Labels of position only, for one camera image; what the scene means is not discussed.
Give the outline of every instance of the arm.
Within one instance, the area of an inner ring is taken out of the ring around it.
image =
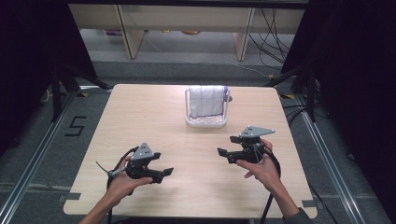
[[[262,139],[262,141],[266,145],[266,148],[272,151],[272,144],[264,139]],[[267,154],[264,153],[263,159],[259,163],[237,161],[236,164],[248,170],[245,174],[245,178],[249,178],[254,175],[256,179],[264,184],[264,187],[274,196],[285,219],[295,217],[300,213],[299,208],[294,203],[287,189],[280,180],[276,166]]]
[[[120,167],[125,166],[125,163],[131,157],[125,158],[121,163]],[[132,192],[139,186],[146,185],[152,182],[152,178],[144,177],[140,179],[132,179],[125,172],[121,172],[114,176],[107,192],[101,200],[96,204],[96,206],[91,210],[91,212],[85,216],[79,224],[92,224],[100,223],[105,217],[108,211],[110,211],[114,206],[120,203],[126,195]]]

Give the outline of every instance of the cloth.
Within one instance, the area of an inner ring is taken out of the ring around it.
[[[300,212],[296,215],[289,217],[288,219],[284,219],[283,223],[285,224],[310,224],[314,223],[311,218],[306,214],[306,212],[299,208]]]
[[[209,117],[224,113],[226,86],[190,86],[190,117]]]

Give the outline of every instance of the hand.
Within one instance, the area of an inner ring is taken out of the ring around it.
[[[265,145],[265,150],[272,153],[273,145],[265,139],[262,139]],[[248,161],[236,161],[236,164],[248,170],[245,174],[245,178],[255,176],[260,182],[262,182],[266,189],[270,192],[281,184],[279,174],[276,170],[276,166],[268,154],[264,153],[262,160],[259,163],[250,163]]]
[[[131,156],[126,157],[120,164],[119,168],[125,166]],[[121,199],[131,193],[139,186],[147,185],[152,182],[151,177],[143,177],[140,179],[132,179],[125,172],[120,172],[113,177],[110,186],[107,189],[105,198],[107,198],[113,206],[120,203]]]

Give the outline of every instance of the gray carpet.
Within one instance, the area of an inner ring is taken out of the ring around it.
[[[238,67],[231,64],[210,63],[99,63],[94,67],[99,78],[110,85],[118,83],[145,83],[145,84],[183,84],[206,85],[221,84],[228,86],[261,86],[267,83],[269,75],[279,76],[279,71],[265,66]],[[289,94],[293,78],[282,82],[276,89],[279,94]],[[81,85],[90,84],[78,79]],[[56,133],[50,149],[41,163],[32,185],[24,195],[11,223],[78,223],[81,216],[69,216],[63,212],[63,197],[67,188],[73,184],[78,168],[81,165],[85,151],[101,117],[109,93],[89,93],[86,97],[74,99],[67,110],[64,122]],[[296,105],[293,99],[281,99],[283,106]],[[0,200],[3,202],[10,192],[10,186],[18,181],[25,164],[30,160],[38,147],[42,136],[50,125],[51,102],[40,106],[32,116],[24,132],[19,136],[20,144],[10,148],[0,159]],[[295,107],[285,108],[285,115],[295,110]],[[338,134],[331,118],[322,106],[315,109],[317,125],[326,141],[343,178],[350,187],[359,208],[368,223],[390,223],[373,191],[361,174],[359,166],[346,157],[348,150]],[[74,133],[70,129],[74,116],[86,116],[79,119],[79,125],[84,126],[80,136],[65,136]],[[308,182],[318,192],[324,201],[321,203],[316,195],[318,216],[315,223],[333,223],[329,213],[324,209],[327,206],[334,214],[338,223],[351,223],[347,212],[333,186],[315,143],[307,130],[301,116],[297,116],[290,125],[291,133],[297,146]],[[49,189],[45,186],[61,186],[66,189]],[[123,220],[125,217],[114,217],[114,220]],[[187,219],[129,219],[125,223],[209,223],[209,220]],[[216,223],[235,223],[230,220]],[[269,219],[266,223],[282,223],[280,219]]]

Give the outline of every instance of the sleeve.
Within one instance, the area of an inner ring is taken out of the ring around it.
[[[296,215],[289,217],[288,219],[283,219],[283,223],[285,224],[314,223],[302,208],[299,208],[299,210],[300,211]]]

